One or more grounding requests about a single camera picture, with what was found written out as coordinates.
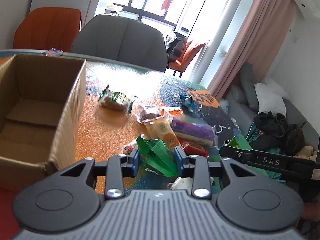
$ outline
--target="white label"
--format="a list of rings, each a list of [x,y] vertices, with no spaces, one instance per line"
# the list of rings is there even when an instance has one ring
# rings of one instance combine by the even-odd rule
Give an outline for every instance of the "white label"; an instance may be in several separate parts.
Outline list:
[[[312,179],[320,180],[320,169],[313,169]]]

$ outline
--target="white pillow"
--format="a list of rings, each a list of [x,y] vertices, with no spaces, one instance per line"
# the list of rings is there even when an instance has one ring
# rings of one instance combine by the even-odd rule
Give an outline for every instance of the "white pillow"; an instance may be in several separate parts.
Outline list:
[[[289,100],[289,95],[278,83],[276,83],[273,79],[271,78],[265,78],[265,83],[268,85],[269,89],[275,93],[276,95],[281,96],[282,98],[288,99]]]
[[[257,98],[259,101],[259,113],[272,112],[273,116],[276,113],[281,113],[286,116],[285,104],[281,96],[272,92],[270,87],[265,84],[254,84]]]

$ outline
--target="red surface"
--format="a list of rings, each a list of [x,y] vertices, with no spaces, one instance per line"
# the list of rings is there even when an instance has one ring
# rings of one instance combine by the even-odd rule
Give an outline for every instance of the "red surface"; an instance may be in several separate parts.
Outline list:
[[[12,200],[16,192],[0,188],[0,240],[8,240],[19,232],[12,213]]]

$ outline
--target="chair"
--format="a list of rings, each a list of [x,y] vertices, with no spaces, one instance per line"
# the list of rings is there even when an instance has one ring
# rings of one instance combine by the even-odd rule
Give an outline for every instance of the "chair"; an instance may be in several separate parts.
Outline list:
[[[161,32],[140,21],[113,15],[95,16],[76,36],[71,52],[162,72],[168,65]]]
[[[168,68],[174,70],[173,75],[179,71],[179,77],[181,77],[182,73],[185,72],[187,66],[190,64],[193,58],[205,46],[205,43],[195,43],[194,41],[190,42],[189,44],[188,43],[189,42],[187,42],[186,49],[182,53],[181,57],[174,62],[170,62],[168,65]]]
[[[18,27],[13,40],[14,49],[62,49],[71,52],[79,33],[81,12],[71,8],[38,8]]]

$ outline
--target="green candy wrapper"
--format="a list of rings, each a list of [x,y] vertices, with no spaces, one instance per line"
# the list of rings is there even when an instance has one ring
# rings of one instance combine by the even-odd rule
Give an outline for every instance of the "green candy wrapper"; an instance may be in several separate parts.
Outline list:
[[[98,104],[112,110],[123,110],[127,114],[130,114],[135,99],[136,97],[134,99],[127,97],[123,92],[113,92],[107,86],[99,96]]]
[[[164,141],[137,138],[139,157],[145,170],[165,177],[178,176],[177,165]]]

